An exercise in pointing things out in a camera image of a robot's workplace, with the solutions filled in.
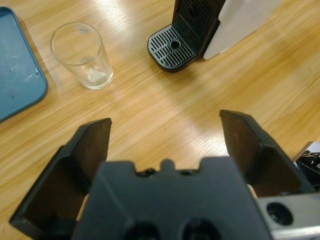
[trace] drip tray grate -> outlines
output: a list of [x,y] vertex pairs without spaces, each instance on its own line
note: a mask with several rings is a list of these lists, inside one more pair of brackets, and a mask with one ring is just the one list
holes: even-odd
[[169,72],[178,71],[197,55],[172,25],[149,38],[148,51],[153,59]]

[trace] black plastic housing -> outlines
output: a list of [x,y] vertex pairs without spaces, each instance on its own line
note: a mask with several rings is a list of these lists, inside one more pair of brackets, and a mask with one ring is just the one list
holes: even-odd
[[154,33],[147,48],[167,72],[178,72],[202,57],[220,24],[225,0],[176,0],[172,24]]

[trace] drip tray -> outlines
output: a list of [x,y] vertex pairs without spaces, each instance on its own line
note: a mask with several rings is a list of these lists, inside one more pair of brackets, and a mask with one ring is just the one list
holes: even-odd
[[186,67],[197,54],[171,24],[153,34],[148,40],[148,51],[158,65],[167,72]]

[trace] wooden table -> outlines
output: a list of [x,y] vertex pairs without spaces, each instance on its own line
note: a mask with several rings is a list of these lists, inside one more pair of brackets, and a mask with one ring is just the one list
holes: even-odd
[[[8,219],[59,146],[81,124],[111,117],[108,160],[138,170],[197,168],[226,155],[220,109],[245,112],[293,157],[320,140],[320,1],[284,0],[255,33],[178,73],[161,70],[149,36],[172,21],[174,0],[2,0],[14,9],[48,80],[46,97],[0,123],[0,239],[26,239]],[[51,55],[66,22],[101,33],[114,69],[102,90],[81,86]]]

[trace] teal plastic tray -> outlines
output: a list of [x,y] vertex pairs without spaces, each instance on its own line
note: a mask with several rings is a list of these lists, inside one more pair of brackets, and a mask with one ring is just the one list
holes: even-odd
[[14,11],[0,7],[0,122],[40,101],[48,83]]

